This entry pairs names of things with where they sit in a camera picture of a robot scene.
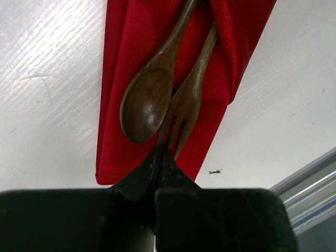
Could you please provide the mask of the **red cloth napkin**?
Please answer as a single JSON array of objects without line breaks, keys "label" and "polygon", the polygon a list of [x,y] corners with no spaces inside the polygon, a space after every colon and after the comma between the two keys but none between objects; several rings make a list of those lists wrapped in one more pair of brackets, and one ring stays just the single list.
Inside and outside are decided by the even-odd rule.
[{"label": "red cloth napkin", "polygon": [[[274,1],[200,1],[179,48],[174,85],[192,69],[208,31],[215,23],[219,39],[209,60],[197,123],[178,166],[195,179],[208,153],[227,106],[257,46]],[[119,119],[123,94],[133,78],[175,24],[182,1],[108,1],[104,37],[96,181],[113,185],[139,166],[157,137],[131,143]]]}]

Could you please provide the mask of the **dark wooden spoon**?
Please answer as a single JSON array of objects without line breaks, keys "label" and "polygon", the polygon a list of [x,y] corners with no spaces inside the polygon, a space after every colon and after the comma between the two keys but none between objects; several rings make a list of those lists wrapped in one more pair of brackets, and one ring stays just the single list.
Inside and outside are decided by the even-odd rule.
[{"label": "dark wooden spoon", "polygon": [[184,1],[169,37],[138,71],[128,85],[120,106],[124,135],[133,143],[143,143],[157,132],[167,113],[182,37],[197,1]]}]

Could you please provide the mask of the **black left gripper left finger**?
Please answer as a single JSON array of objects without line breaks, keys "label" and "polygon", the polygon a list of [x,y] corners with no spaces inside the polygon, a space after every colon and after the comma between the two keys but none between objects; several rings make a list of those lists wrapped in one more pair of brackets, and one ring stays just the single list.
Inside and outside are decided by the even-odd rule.
[{"label": "black left gripper left finger", "polygon": [[154,251],[153,149],[109,188],[1,192],[1,251]]}]

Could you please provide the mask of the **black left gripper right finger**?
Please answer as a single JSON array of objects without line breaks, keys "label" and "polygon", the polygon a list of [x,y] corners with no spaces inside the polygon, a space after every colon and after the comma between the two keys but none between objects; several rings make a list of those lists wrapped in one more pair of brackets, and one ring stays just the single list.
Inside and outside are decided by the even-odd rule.
[{"label": "black left gripper right finger", "polygon": [[160,149],[157,251],[298,251],[281,199],[262,188],[202,189]]}]

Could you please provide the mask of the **dark wooden fork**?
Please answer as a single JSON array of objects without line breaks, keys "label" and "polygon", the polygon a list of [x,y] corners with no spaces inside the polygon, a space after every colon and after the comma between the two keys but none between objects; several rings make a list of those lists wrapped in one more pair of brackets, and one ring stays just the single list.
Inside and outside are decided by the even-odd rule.
[{"label": "dark wooden fork", "polygon": [[168,149],[173,149],[176,136],[179,132],[181,133],[174,152],[175,159],[181,154],[196,124],[202,102],[206,68],[217,39],[217,27],[216,23],[213,22],[195,65],[172,97],[165,118],[161,124],[157,143],[158,146],[164,144],[170,125],[173,125],[173,129],[169,136]]}]

